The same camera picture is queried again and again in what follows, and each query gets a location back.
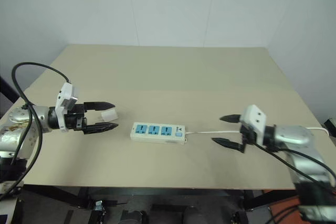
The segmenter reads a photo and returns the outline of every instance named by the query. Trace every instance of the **floor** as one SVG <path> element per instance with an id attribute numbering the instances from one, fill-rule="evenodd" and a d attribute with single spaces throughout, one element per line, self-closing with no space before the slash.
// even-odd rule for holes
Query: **floor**
<path id="1" fill-rule="evenodd" d="M 24 200 L 24 221 L 23 224 L 59 224 L 65 223 L 67 214 L 71 214 L 71 221 L 68 224 L 87 223 L 91 212 L 89 210 L 77 209 L 63 202 L 52 200 L 28 191 L 23 191 L 21 196 Z M 179 212 L 158 212 L 151 211 L 152 204 L 165 204 L 173 206 L 195 206 L 205 216 L 211 224 L 229 224 L 232 213 L 241 210 L 238 196 L 99 196 L 100 199 L 113 199 L 118 203 L 126 203 L 107 208 L 108 214 L 105 224 L 118 224 L 122 211 L 144 210 L 150 215 L 150 224 L 177 224 L 181 223 L 181 213 Z M 158 222 L 164 216 L 171 219 L 171 222 Z M 267 207 L 259 208 L 253 212 L 248 212 L 250 224 L 265 223 L 271 217 Z"/>

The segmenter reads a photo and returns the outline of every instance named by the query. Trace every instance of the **white power strip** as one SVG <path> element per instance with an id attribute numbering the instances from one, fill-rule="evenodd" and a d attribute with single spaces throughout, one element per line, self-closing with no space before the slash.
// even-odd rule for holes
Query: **white power strip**
<path id="1" fill-rule="evenodd" d="M 185 144 L 185 126 L 135 122 L 131 130 L 131 139 L 137 142 Z"/>

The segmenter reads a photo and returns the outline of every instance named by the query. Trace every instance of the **table surface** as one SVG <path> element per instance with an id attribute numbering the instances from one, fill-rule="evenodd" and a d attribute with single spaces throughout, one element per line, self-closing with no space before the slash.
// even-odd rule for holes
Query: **table surface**
<path id="1" fill-rule="evenodd" d="M 240 134 L 189 135 L 185 145 L 138 143 L 130 139 L 132 124 L 239 130 L 239 124 L 219 118 L 256 104 L 266 113 L 268 125 L 319 126 L 265 48 L 70 45 L 51 66 L 79 89 L 78 103 L 115 104 L 119 126 L 99 134 L 58 130 L 44 134 L 26 184 L 289 189 L 293 184 L 288 169 L 273 157 L 253 146 L 242 154 L 211 140 L 221 136 L 240 142 Z M 35 104 L 54 106 L 63 82 L 47 70 L 26 94 Z M 19 99 L 14 107 L 21 104 Z M 89 111 L 88 122 L 98 122 L 99 116 Z M 335 146 L 324 132 L 314 135 L 316 148 L 336 170 Z"/>

